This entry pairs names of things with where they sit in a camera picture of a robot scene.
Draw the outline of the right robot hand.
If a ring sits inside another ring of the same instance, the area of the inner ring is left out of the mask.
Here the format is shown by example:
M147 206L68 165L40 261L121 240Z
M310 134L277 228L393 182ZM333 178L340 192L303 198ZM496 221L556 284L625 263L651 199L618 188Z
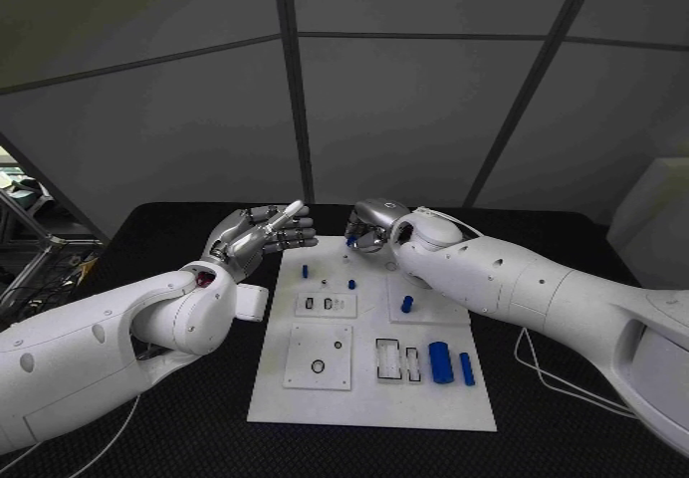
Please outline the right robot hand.
M344 229L347 247L362 253L376 253L388 243L395 223L409 213L409 208L392 199L357 201Z

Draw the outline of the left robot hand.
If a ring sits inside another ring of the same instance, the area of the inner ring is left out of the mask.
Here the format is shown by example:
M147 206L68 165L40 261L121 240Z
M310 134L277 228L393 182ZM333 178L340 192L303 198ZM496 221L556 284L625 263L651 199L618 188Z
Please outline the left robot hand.
M200 260L216 264L239 283L252 275L267 254L316 245L308 207L295 200L287 205L236 209L207 236Z

